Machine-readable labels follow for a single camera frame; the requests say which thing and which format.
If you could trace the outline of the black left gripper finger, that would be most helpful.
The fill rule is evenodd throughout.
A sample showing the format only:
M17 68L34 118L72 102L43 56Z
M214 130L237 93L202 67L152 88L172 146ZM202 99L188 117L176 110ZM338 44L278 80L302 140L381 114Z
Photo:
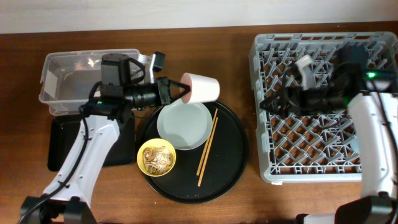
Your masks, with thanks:
M180 83L180 82L176 82L176 81L173 81L173 80L170 81L170 85L179 87L179 88L181 88L183 90L190 90L190 86L189 85L184 84L184 83Z
M185 96L186 94L190 93L190 90L184 88L171 88L170 89L170 96L171 96L171 103L174 103L181 97Z

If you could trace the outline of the pink cup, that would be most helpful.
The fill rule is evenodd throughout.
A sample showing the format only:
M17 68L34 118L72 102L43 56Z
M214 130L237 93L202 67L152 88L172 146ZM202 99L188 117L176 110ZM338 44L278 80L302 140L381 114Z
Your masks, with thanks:
M220 84L215 78L184 73L180 82L190 87L190 92L181 97L185 104L216 101L220 96Z

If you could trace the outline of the yellow bowl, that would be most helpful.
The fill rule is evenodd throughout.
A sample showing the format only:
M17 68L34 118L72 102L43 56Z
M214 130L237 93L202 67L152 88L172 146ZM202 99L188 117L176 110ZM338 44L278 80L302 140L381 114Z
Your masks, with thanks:
M143 154L144 149L147 148L147 147L161 147L161 146L165 146L173 154L174 162L172 164L171 169L168 170L166 173L164 173L162 175L152 175L152 174L148 173L148 171L146 171L146 168L144 167L142 154ZM171 143L169 143L168 141L166 141L164 139L161 139L161 138L154 138L154 139L150 139L150 140L146 141L140 147L140 149L139 149L139 151L137 153L137 158L136 159L137 159L137 164L138 164L140 170L144 174L146 174L148 176L151 176L151 177L160 177L160 176L163 176L163 175L167 174L168 172L170 172L173 169L173 167L174 167L174 165L176 163L176 160L177 160L177 155L176 155L176 151L175 151L174 147L171 145Z

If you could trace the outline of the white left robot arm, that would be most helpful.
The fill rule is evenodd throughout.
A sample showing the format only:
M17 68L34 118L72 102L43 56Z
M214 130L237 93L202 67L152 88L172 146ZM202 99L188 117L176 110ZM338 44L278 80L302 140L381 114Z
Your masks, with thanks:
M134 121L132 111L173 103L171 86L183 89L177 98L191 90L167 77L155 79L164 63L161 52L138 58L102 56L101 80L78 108L81 121L75 142L43 194L25 198L19 223L51 223L59 215L64 223L96 223L90 209L93 189L109 151L121 143L123 126Z

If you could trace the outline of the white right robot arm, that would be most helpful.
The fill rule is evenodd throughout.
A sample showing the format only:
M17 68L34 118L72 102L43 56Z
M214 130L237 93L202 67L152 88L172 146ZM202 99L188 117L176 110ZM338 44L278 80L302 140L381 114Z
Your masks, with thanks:
M361 197L331 215L299 214L296 223L397 223L397 74L367 67L365 47L339 49L327 86L310 85L301 58L290 69L300 87L283 85L259 107L283 118L345 110L353 119L362 167Z

